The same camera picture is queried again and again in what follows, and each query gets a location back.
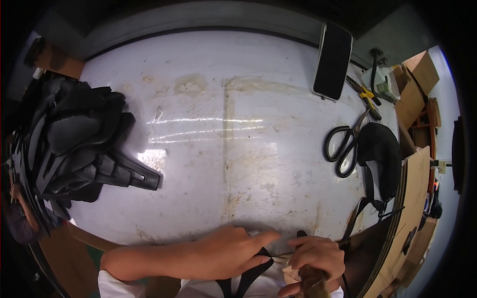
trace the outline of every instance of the white sleeve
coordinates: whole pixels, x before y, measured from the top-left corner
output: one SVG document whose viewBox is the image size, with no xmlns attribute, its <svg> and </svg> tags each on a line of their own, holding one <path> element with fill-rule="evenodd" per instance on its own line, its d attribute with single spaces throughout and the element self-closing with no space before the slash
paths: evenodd
<svg viewBox="0 0 477 298">
<path fill-rule="evenodd" d="M 106 270 L 99 271 L 98 288 L 101 298 L 145 298 L 143 284 L 132 281 L 122 282 Z"/>
<path fill-rule="evenodd" d="M 336 291 L 333 291 L 330 293 L 331 298 L 343 298 L 344 297 L 344 292 L 341 286 L 336 289 Z"/>
</svg>

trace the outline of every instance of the white shirt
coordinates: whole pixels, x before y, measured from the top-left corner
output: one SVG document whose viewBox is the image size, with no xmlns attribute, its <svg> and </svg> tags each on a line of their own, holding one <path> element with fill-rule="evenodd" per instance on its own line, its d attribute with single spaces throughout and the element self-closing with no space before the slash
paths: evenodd
<svg viewBox="0 0 477 298">
<path fill-rule="evenodd" d="M 286 286 L 281 263 L 275 262 L 260 275 L 248 288 L 244 298 L 276 298 L 278 291 Z M 232 293 L 237 291 L 240 276 L 232 278 Z M 145 298 L 145 286 L 137 282 L 122 282 L 109 272 L 102 270 L 98 275 L 98 288 L 101 298 Z M 331 293 L 331 298 L 343 298 L 339 287 Z M 176 298 L 223 298 L 224 294 L 214 280 L 181 280 L 181 288 Z"/>
</svg>

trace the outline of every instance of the pliers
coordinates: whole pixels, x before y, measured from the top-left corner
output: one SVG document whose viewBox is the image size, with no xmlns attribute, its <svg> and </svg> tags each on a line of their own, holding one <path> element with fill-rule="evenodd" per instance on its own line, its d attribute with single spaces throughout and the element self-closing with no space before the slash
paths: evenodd
<svg viewBox="0 0 477 298">
<path fill-rule="evenodd" d="M 361 97 L 366 105 L 366 107 L 369 109 L 369 113 L 371 116 L 373 116 L 374 119 L 376 120 L 381 120 L 382 117 L 378 112 L 378 109 L 374 106 L 374 104 L 371 102 L 371 99 L 376 103 L 376 105 L 381 105 L 381 102 L 377 97 L 374 96 L 374 94 L 371 91 L 368 91 L 364 86 L 361 86 L 358 84 L 355 80 L 353 80 L 350 76 L 346 76 L 346 81 L 351 85 L 351 87 L 358 92 L 359 97 Z"/>
</svg>

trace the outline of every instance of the scissors blade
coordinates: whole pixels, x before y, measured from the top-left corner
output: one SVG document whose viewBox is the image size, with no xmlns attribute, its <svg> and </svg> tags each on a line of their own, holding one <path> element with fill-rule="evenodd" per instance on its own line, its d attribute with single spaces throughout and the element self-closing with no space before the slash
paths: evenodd
<svg viewBox="0 0 477 298">
<path fill-rule="evenodd" d="M 366 111 L 361 116 L 359 116 L 358 120 L 353 125 L 352 130 L 353 130 L 354 137 L 358 136 L 359 130 L 361 128 L 361 124 L 363 123 L 363 120 L 366 118 L 368 113 L 369 113 L 369 109 L 366 109 Z"/>
</svg>

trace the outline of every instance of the power outlet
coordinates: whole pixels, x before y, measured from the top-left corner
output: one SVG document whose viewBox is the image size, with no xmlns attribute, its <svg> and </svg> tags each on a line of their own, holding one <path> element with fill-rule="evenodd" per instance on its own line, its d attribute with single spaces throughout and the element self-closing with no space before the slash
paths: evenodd
<svg viewBox="0 0 477 298">
<path fill-rule="evenodd" d="M 445 174 L 446 173 L 446 161 L 445 160 L 440 160 L 438 167 L 439 167 L 439 174 Z"/>
</svg>

